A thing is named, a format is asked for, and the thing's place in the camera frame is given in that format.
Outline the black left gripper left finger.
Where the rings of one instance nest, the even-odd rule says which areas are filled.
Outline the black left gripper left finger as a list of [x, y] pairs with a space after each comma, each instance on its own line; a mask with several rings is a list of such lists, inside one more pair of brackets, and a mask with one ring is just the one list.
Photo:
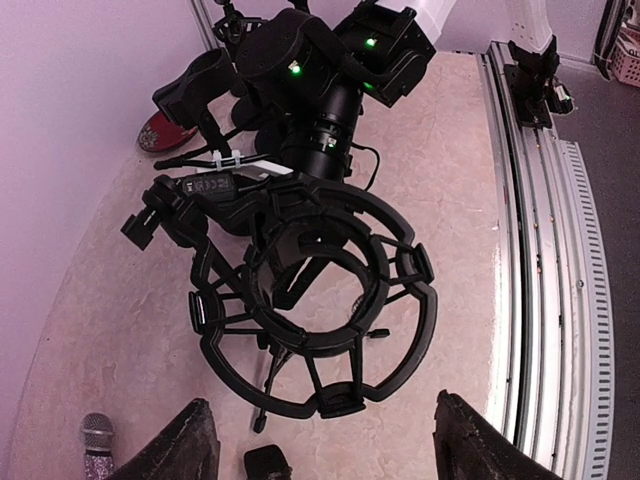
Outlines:
[[217, 479], [220, 450], [210, 404], [195, 398], [109, 479]]

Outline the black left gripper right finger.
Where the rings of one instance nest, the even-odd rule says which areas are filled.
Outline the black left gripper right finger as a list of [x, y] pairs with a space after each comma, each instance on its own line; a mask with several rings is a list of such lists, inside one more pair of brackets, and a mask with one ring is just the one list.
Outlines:
[[437, 475], [457, 479], [556, 479], [504, 436], [461, 396], [439, 392], [433, 442]]

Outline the rhinestone silver-head microphone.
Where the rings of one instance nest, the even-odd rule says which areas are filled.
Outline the rhinestone silver-head microphone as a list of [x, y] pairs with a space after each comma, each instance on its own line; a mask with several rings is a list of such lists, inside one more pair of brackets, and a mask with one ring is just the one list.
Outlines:
[[87, 480], [107, 479], [115, 472], [113, 444], [114, 425], [111, 419], [99, 412], [84, 416], [80, 427], [84, 445], [84, 474]]

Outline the black tripod microphone stand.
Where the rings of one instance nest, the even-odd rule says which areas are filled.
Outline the black tripod microphone stand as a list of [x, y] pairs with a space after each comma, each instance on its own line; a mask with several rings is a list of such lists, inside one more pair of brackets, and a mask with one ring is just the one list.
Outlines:
[[[216, 375], [258, 412], [342, 417], [394, 394], [430, 346], [434, 273], [406, 220], [372, 194], [339, 182], [273, 179], [231, 196], [185, 194], [157, 177], [125, 237], [140, 249], [163, 230], [193, 252], [192, 327]], [[384, 379], [365, 379], [365, 343], [385, 338], [384, 309], [418, 304], [406, 354]]]

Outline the black short stand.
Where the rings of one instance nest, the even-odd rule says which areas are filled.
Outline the black short stand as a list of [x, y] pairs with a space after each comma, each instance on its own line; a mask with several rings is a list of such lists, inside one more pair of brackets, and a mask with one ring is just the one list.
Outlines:
[[240, 46], [249, 33], [262, 26], [266, 20], [245, 16], [235, 8], [231, 0], [215, 0], [223, 10], [223, 17], [213, 26], [214, 36], [231, 51]]

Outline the black microphone orange end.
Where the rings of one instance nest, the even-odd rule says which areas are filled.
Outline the black microphone orange end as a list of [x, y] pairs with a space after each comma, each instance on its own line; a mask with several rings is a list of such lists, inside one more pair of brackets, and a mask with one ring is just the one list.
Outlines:
[[291, 480], [292, 468], [275, 444], [249, 450], [243, 457], [248, 480]]

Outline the black tall round-base stand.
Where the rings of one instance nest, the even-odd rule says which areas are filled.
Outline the black tall round-base stand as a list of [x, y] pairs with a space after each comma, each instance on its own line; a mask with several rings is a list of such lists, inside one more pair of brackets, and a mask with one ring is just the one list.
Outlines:
[[229, 155], [228, 138], [221, 133], [208, 105], [226, 94], [239, 80], [226, 49], [209, 50], [193, 60], [176, 80], [159, 88], [152, 100], [173, 124], [197, 127], [210, 150]]

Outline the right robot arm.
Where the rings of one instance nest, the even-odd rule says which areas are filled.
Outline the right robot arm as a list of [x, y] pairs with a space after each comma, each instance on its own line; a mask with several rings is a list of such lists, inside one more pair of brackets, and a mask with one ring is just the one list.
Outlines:
[[365, 96], [386, 107], [421, 82], [436, 49], [411, 7], [361, 1], [336, 27], [296, 8], [250, 33], [236, 55], [241, 78], [284, 117], [272, 160], [341, 181]]

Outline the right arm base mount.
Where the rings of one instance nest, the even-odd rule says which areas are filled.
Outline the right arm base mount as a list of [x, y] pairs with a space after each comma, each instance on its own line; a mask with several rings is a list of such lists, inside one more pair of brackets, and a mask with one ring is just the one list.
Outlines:
[[567, 115], [574, 108], [568, 88], [556, 72], [560, 65], [556, 36], [543, 53], [532, 53], [508, 43], [514, 64], [505, 65], [504, 73], [521, 127], [551, 129], [552, 114]]

